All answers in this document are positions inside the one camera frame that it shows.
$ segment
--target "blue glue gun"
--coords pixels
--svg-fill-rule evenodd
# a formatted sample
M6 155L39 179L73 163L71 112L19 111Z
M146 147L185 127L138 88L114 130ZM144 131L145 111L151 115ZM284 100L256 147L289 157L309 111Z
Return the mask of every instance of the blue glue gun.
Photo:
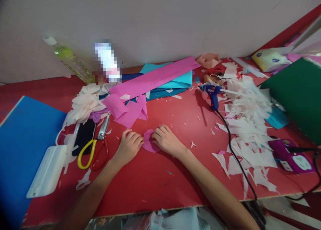
M210 99L211 99L211 110L216 111L218 109L217 94L222 93L222 91L221 91L222 87L213 86L213 85L210 85L210 84L205 84L205 85L199 86L199 88L202 91L205 91L205 92L208 93L208 95L210 96Z

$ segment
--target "child's hand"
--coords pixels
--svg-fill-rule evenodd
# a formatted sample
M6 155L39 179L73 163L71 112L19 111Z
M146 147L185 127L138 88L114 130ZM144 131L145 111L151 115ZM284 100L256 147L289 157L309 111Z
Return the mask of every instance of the child's hand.
M117 152L113 157L113 161L123 167L129 163L137 155L139 149L144 144L144 137L132 130L125 130L121 137L121 142Z
M188 149L177 139L173 132L167 125L160 125L155 129L155 133L152 135L155 139L152 143L158 145L162 151L180 159Z

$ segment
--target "table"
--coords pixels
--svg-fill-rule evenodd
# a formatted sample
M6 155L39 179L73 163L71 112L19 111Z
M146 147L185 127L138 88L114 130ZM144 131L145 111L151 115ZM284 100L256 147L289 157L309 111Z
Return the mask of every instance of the table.
M193 78L199 76L202 80L201 69L195 70L196 74ZM254 79L257 85L264 80L264 78ZM68 112L72 99L83 85L81 80L73 76L71 79L52 78L1 86L0 120L23 95ZM180 95L182 99L167 97L147 102L148 121L137 120L132 129L143 135L147 130L155 129L160 124L168 125L187 147L190 148L193 141L197 145L191 149L195 156L239 200L243 200L242 175L233 175L229 179L221 165L211 155L227 148L227 133L222 130L217 131L216 135L211 133L211 129L215 131L216 122L222 124L221 119L209 109L209 105L196 90L187 90ZM223 104L220 104L219 110L224 110ZM118 148L120 142L118 138L121 138L125 127L111 121L109 129L112 129L111 134L107 135L108 159L111 159ZM279 138L290 138L301 147L316 147L294 124L280 130L268 129L268 134ZM78 168L77 161L69 164L67 173L63 175L62 172L54 193L32 200L22 226L44 225L59 221L83 192L83 190L76 191L75 188L86 172L87 170ZM99 171L92 172L89 180L93 181L98 174ZM281 167L270 168L267 176L269 181L277 186L281 195L307 191L318 182L315 173L294 175ZM278 193L270 192L264 186L256 187L251 178L250 181L258 198L279 196ZM248 200L252 198L253 194L249 189ZM150 153L141 149L134 160L121 169L112 180L94 217L206 204L209 202L196 181L177 159L164 152Z

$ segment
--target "green board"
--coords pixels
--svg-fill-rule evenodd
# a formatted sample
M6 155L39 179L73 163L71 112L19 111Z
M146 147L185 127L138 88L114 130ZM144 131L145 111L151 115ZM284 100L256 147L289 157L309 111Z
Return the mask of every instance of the green board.
M301 58L261 84L286 109L286 115L316 145L321 145L321 69Z

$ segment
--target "plastic bottle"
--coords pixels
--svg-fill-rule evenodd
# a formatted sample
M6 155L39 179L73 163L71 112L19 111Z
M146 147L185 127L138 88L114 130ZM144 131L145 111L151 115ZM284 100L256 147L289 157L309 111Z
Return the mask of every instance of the plastic bottle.
M95 82L95 77L86 66L75 56L73 51L65 46L61 46L53 37L46 36L43 40L55 49L55 55L59 60L73 71L86 84Z

